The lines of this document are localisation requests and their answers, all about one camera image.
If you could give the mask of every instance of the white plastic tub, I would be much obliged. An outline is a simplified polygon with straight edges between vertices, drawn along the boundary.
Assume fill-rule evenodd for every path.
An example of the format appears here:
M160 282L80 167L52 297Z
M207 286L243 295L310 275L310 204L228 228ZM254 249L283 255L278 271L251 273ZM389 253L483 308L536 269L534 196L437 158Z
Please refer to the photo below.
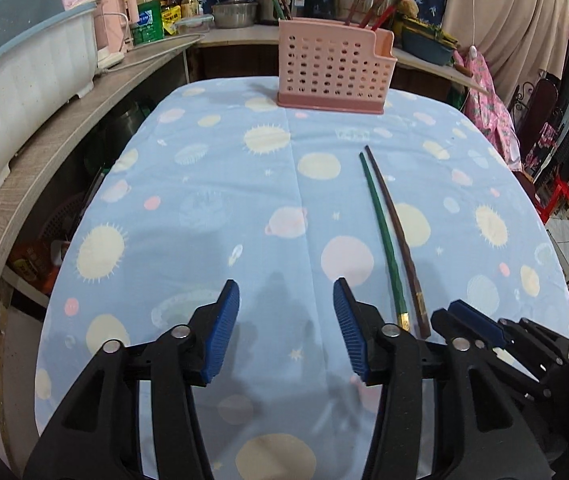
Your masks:
M56 14L0 47L0 187L29 137L71 97L93 88L95 8Z

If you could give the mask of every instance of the green container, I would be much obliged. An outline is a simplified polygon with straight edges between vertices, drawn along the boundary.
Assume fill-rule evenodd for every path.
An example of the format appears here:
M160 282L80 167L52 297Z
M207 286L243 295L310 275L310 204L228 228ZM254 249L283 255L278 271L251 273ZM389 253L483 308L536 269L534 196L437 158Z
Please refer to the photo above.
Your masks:
M138 13L140 20L131 27L134 44L151 43L151 41L164 38L160 2L152 1L139 4Z

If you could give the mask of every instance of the pink utensil holder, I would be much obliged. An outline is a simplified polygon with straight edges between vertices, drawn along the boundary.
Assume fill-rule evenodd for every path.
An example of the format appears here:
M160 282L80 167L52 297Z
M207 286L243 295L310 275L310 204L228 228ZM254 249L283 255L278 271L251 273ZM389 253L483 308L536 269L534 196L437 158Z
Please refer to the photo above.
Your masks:
M280 20L278 104L382 114L395 62L393 32L343 22Z

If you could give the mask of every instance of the tablecloth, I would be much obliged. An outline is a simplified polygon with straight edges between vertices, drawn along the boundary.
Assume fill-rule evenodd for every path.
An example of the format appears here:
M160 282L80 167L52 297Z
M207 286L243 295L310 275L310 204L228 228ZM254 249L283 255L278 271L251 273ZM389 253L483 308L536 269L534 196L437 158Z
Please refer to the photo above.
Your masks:
M379 389L354 377L331 288L345 276L358 300L395 320L358 157L365 144L394 198L429 313L462 298L494 319L526 316L569 336L568 291L548 235L471 121L393 90L380 116L279 108L277 84L253 77L178 88L127 145L73 238L47 310L40 430L104 341L154 340L232 278L242 302L222 371L194 391L215 478L361 478ZM140 399L145 472L155 476L147 385Z

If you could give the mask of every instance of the yellow cloth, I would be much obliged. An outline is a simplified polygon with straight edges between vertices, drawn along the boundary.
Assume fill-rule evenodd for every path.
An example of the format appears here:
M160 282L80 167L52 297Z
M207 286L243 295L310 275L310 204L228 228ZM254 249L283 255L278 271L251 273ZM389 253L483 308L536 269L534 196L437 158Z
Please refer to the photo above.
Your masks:
M511 101L518 84L535 84L541 72L562 77L567 52L569 0L448 0L442 28L461 49L484 54L495 92Z

